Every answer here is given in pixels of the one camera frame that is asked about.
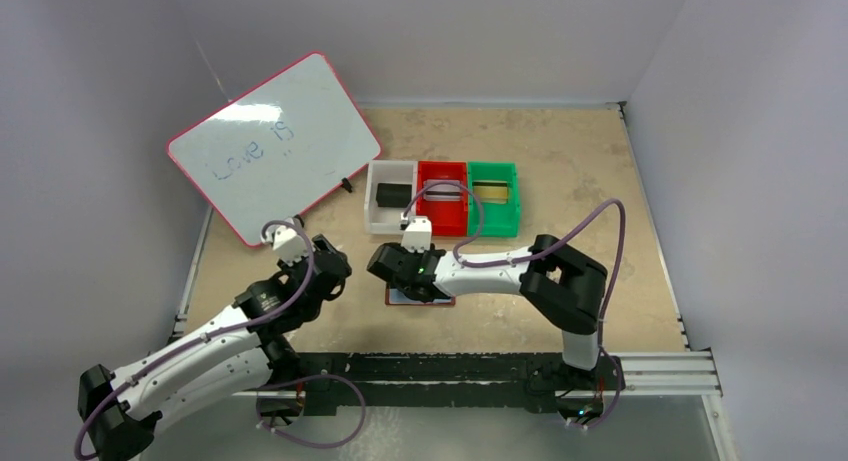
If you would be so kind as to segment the red leather card holder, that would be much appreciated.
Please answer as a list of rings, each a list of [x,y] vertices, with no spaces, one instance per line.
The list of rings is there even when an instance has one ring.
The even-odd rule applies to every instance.
[[[436,298],[432,301],[420,301],[407,297],[395,288],[387,288],[385,304],[387,306],[454,306],[455,298]]]

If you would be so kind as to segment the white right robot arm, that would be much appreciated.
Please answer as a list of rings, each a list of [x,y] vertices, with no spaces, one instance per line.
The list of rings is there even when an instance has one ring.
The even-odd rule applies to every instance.
[[[583,371],[600,359],[601,323],[617,274],[550,234],[510,251],[466,255],[384,243],[367,271],[420,303],[471,294],[521,296],[561,331],[563,362]]]

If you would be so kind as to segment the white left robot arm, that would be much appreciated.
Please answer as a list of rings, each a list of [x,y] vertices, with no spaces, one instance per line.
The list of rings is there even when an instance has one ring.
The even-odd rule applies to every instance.
[[[286,335],[315,320],[352,274],[347,255],[322,235],[279,228],[271,242],[278,269],[250,284],[210,321],[165,348],[80,377],[77,460],[131,460],[166,428],[234,393],[301,388],[309,372]]]

